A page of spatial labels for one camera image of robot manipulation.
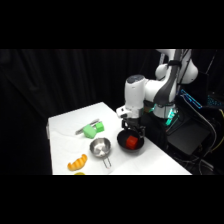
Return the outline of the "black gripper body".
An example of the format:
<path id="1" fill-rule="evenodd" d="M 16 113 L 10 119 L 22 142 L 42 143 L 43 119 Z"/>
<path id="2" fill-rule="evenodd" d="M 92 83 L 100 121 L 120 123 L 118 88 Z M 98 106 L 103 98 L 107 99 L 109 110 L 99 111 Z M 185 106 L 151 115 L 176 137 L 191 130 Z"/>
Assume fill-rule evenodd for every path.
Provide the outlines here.
<path id="1" fill-rule="evenodd" d="M 128 118 L 127 115 L 122 115 L 121 126 L 125 130 L 133 130 L 138 133 L 143 133 L 145 131 L 145 127 L 141 124 L 139 118 Z"/>

